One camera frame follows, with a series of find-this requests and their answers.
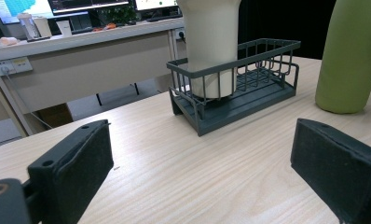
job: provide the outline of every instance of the white cup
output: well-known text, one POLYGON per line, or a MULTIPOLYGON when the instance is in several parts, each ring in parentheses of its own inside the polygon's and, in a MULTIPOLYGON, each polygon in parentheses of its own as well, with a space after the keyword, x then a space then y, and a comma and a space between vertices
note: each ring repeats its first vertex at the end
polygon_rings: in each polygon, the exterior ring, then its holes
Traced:
POLYGON ((37 30, 41 37, 52 36, 49 30, 48 20, 45 17, 34 17, 34 24, 37 26, 37 30))
POLYGON ((57 21, 58 27, 61 30, 62 36, 67 37, 72 35, 72 30, 70 29, 69 21, 57 21))

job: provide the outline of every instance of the white desk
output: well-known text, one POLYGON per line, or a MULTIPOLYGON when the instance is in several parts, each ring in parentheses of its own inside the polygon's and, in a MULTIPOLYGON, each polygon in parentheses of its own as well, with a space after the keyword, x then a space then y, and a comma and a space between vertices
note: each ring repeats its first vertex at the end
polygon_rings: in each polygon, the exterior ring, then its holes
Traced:
POLYGON ((324 122, 371 146, 371 97, 359 114, 322 111, 314 103, 321 62, 294 62, 295 97, 202 137, 174 116, 166 92, 1 146, 0 178, 27 180, 27 165, 67 134, 108 119, 114 169, 80 223, 338 223, 290 166, 296 120, 324 122))
POLYGON ((183 19, 141 22, 2 47, 0 61, 27 56, 34 70, 11 76, 18 92, 5 77, 0 77, 0 89, 26 132, 38 133, 26 114, 168 75, 166 62, 177 54, 172 30, 180 27, 183 19))

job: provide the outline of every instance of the white container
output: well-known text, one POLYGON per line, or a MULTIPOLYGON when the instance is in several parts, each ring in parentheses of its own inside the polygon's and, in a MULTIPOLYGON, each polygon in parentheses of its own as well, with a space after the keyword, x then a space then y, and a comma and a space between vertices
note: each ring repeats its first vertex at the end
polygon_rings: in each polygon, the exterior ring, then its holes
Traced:
POLYGON ((20 13, 17 15, 17 18, 20 20, 22 30, 26 34, 26 38, 28 38, 28 40, 40 37, 40 34, 34 25, 34 21, 32 20, 31 14, 20 13))
MULTIPOLYGON (((241 0, 177 0, 185 21, 188 71, 196 72, 237 60, 238 21, 241 0)), ((236 88, 231 70, 205 77, 206 97, 228 96, 236 88)), ((204 97, 202 78, 193 79, 192 92, 204 97)))
POLYGON ((36 25, 41 37, 52 36, 52 33, 49 30, 47 18, 34 17, 34 24, 36 25))
POLYGON ((71 36, 72 30, 70 29, 69 21, 57 21, 58 27, 62 33, 63 37, 71 36))

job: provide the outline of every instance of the floor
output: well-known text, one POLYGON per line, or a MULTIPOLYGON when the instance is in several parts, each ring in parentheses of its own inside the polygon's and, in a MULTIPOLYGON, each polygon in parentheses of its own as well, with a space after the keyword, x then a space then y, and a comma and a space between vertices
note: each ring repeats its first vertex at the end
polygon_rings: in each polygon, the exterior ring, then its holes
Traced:
MULTIPOLYGON (((68 107, 73 120, 84 119, 159 94, 155 87, 154 79, 138 82, 137 87, 139 95, 136 94, 134 85, 129 85, 114 91, 99 93, 102 105, 99 105, 96 95, 69 102, 68 107)), ((21 135, 11 119, 0 121, 0 146, 20 138, 21 135)))

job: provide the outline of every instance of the sage green water bottle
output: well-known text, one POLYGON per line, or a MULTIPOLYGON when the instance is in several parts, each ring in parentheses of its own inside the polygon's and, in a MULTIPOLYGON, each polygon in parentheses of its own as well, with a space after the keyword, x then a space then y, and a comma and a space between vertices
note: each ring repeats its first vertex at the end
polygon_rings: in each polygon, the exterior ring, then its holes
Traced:
POLYGON ((371 0, 337 0, 315 95, 323 110, 364 109, 371 92, 371 0))

